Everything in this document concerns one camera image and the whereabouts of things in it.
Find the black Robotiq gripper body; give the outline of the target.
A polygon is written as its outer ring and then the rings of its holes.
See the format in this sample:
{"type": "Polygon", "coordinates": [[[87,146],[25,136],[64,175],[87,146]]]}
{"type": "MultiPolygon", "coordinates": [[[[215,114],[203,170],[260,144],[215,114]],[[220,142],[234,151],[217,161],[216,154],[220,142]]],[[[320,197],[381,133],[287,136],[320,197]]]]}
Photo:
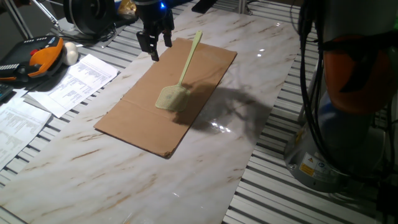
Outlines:
{"type": "Polygon", "coordinates": [[[174,30],[171,6],[166,0],[135,0],[137,13],[148,35],[170,35],[174,30]]]}

